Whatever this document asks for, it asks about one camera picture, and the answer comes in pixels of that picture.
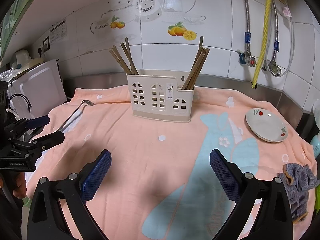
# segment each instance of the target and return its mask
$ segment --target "pink tag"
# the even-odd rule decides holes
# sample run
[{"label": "pink tag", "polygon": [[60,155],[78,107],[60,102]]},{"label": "pink tag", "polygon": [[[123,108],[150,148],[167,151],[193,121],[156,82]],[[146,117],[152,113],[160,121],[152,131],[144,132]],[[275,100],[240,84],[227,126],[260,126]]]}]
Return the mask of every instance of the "pink tag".
[{"label": "pink tag", "polygon": [[291,12],[289,10],[289,7],[286,7],[286,6],[282,7],[282,12],[283,12],[284,16],[287,16],[287,17],[290,17],[290,18],[292,17],[291,16]]}]

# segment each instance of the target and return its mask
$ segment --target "pink blanket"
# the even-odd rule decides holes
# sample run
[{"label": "pink blanket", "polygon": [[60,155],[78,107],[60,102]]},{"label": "pink blanket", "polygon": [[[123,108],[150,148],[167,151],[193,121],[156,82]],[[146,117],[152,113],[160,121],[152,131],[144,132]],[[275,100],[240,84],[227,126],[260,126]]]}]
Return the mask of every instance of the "pink blanket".
[{"label": "pink blanket", "polygon": [[[211,240],[233,207],[210,167],[214,148],[258,179],[272,180],[285,163],[309,164],[316,174],[311,145],[289,124],[281,143],[252,133],[244,117],[251,108],[281,115],[270,103],[234,90],[197,87],[191,122],[174,123],[134,117],[127,86],[77,89],[71,102],[50,112],[39,136],[57,130],[83,99],[96,105],[81,107],[63,129],[64,143],[43,152],[36,172],[27,176],[28,196],[41,177],[65,179],[108,149],[111,168],[86,205],[110,240]],[[294,239],[310,225],[314,190],[309,195],[309,214],[294,225]],[[256,201],[241,237],[249,233],[259,205]],[[66,205],[63,211],[73,236],[82,239]]]}]

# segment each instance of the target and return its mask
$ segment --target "silver bolt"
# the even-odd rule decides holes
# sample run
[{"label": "silver bolt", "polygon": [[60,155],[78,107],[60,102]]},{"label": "silver bolt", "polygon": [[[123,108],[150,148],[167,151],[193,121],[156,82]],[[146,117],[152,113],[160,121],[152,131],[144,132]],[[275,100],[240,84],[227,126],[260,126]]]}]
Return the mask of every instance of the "silver bolt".
[{"label": "silver bolt", "polygon": [[275,182],[278,183],[278,184],[280,184],[280,183],[282,183],[282,180],[281,180],[279,177],[276,177],[276,178],[275,178]]},{"label": "silver bolt", "polygon": [[76,173],[71,173],[69,175],[69,179],[71,179],[71,180],[76,179],[77,177],[78,177],[78,174],[76,174]]},{"label": "silver bolt", "polygon": [[46,177],[42,177],[41,179],[39,179],[39,182],[40,182],[41,184],[44,184],[46,181],[47,181],[47,178],[46,178]]},{"label": "silver bolt", "polygon": [[247,179],[252,179],[253,178],[253,175],[250,173],[250,172],[246,172],[244,174],[244,176],[247,178]]}]

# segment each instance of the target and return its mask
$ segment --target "blue tag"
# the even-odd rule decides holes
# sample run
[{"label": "blue tag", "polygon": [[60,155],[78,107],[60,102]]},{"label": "blue tag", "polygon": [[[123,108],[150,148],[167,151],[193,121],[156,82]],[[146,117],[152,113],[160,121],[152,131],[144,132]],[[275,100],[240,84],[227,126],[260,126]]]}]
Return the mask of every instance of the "blue tag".
[{"label": "blue tag", "polygon": [[279,41],[275,41],[275,45],[273,47],[274,50],[279,51]]},{"label": "blue tag", "polygon": [[251,33],[245,32],[244,33],[244,42],[245,43],[251,43]]}]

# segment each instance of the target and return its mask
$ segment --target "spoon head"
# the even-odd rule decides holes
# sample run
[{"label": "spoon head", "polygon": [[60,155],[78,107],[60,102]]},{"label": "spoon head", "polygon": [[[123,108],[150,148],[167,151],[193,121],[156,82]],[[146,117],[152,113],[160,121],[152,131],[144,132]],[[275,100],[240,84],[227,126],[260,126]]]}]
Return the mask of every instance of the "spoon head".
[{"label": "spoon head", "polygon": [[82,100],[82,103],[86,103],[89,106],[94,106],[95,103],[91,102],[90,100]]}]

